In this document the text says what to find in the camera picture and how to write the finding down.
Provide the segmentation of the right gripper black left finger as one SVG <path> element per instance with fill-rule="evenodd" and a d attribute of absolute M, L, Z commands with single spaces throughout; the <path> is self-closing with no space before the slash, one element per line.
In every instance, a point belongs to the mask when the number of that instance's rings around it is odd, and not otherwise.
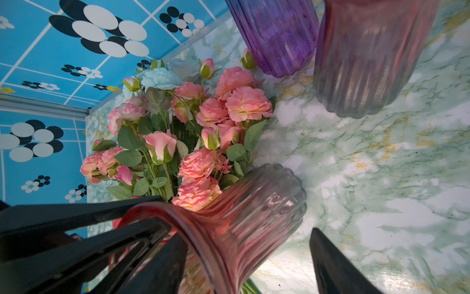
<path fill-rule="evenodd" d="M 132 207 L 159 196 L 79 205 L 1 203 L 1 292 L 79 294 L 110 258 L 124 258 L 94 288 L 96 294 L 175 294 L 185 268 L 187 245 L 170 226 L 150 218 L 90 238 L 69 231 L 122 219 Z"/>

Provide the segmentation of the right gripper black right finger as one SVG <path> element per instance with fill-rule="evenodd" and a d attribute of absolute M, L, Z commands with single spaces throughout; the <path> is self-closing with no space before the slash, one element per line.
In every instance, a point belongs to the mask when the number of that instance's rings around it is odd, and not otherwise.
<path fill-rule="evenodd" d="M 382 294 L 320 229 L 312 229 L 309 247 L 319 293 Z"/>

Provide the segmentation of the pink grey ribbed glass vase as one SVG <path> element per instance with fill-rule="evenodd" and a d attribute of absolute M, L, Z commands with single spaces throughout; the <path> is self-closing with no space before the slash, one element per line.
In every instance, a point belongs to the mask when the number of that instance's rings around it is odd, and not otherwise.
<path fill-rule="evenodd" d="M 152 202 L 130 209 L 121 225 L 159 218 L 182 236 L 188 255 L 180 293 L 238 294 L 306 210 L 301 180 L 280 164 L 264 164 L 199 211 Z"/>

